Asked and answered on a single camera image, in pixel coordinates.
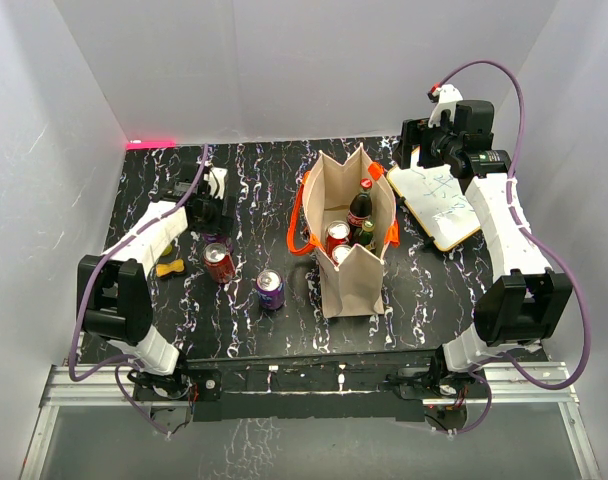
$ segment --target gray floor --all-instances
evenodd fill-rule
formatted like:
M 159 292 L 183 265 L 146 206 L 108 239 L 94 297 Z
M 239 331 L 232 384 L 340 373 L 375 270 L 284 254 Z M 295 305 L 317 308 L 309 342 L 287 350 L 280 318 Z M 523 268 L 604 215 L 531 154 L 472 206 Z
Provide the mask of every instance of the gray floor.
M 475 418 L 480 408 L 470 412 Z M 61 408 L 42 479 L 577 479 L 557 404 L 496 405 L 454 440 L 389 420 L 190 424 L 172 441 L 126 407 Z

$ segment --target yellow object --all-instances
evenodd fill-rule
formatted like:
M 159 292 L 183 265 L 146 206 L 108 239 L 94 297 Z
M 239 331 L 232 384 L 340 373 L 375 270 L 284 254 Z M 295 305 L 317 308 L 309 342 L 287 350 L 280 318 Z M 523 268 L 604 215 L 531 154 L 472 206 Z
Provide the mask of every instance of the yellow object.
M 184 273 L 184 260 L 179 259 L 171 263 L 161 263 L 155 266 L 155 273 L 159 278 L 164 278 L 174 273 Z

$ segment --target can lid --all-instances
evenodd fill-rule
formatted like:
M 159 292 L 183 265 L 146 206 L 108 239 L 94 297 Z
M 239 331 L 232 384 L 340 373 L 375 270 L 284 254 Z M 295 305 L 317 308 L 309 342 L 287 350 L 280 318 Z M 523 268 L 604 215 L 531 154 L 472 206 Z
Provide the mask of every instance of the can lid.
M 365 232 L 372 232 L 373 230 L 375 230 L 375 222 L 367 218 L 362 222 L 362 230 L 364 230 Z
M 350 232 L 351 229 L 349 228 L 348 223 L 343 222 L 342 220 L 335 220 L 328 226 L 328 234 L 332 238 L 346 238 Z
M 333 260 L 339 265 L 348 257 L 349 253 L 351 253 L 351 247 L 348 245 L 338 245 L 333 249 Z
M 210 263 L 222 261 L 228 254 L 228 249 L 221 243 L 211 243 L 204 249 L 204 259 Z
M 265 292 L 274 292 L 281 284 L 282 278 L 275 270 L 264 270 L 257 276 L 257 288 Z

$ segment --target table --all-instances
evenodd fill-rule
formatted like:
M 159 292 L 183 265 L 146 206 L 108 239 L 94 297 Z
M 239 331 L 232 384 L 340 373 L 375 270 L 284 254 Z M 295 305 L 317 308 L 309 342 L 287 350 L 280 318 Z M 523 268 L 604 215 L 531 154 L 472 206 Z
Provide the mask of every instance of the table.
M 214 165 L 228 168 L 231 184 L 239 188 L 233 234 L 237 275 L 227 285 L 215 284 L 202 263 L 203 240 L 185 232 L 164 261 L 184 259 L 187 276 L 149 278 L 159 332 L 190 360 L 430 349 L 465 330 L 475 300 L 492 281 L 481 233 L 442 253 L 425 248 L 427 235 L 405 208 L 398 209 L 401 245 L 386 254 L 385 313 L 370 317 L 325 318 L 314 259 L 295 257 L 286 246 L 297 187 L 319 150 L 344 162 L 362 142 L 374 161 L 389 168 L 396 141 L 369 137 L 212 146 Z M 106 246 L 135 224 L 160 188 L 173 182 L 182 160 L 197 162 L 201 152 L 200 146 L 128 151 Z M 260 309 L 253 289 L 256 275 L 268 267 L 286 282 L 286 303 L 276 312 Z M 97 363 L 115 353 L 87 335 L 80 361 Z

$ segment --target beige bag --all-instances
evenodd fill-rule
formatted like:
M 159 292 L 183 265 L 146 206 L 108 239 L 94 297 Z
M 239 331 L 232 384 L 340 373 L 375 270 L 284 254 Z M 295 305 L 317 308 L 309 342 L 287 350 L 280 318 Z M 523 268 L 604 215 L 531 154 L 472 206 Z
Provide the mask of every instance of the beige bag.
M 383 173 L 382 166 L 370 159 L 362 145 L 344 165 L 320 151 L 317 162 L 304 175 L 297 192 L 287 243 L 294 255 L 315 251 L 320 266 L 322 313 L 327 318 L 384 313 L 383 258 L 389 244 L 399 245 L 399 230 L 395 220 L 395 197 Z M 375 255 L 363 246 L 355 245 L 348 257 L 336 266 L 324 248 L 326 227 L 333 220 L 346 220 L 362 178 L 373 180 Z M 305 247 L 297 249 L 294 237 L 300 206 L 304 207 L 310 240 Z

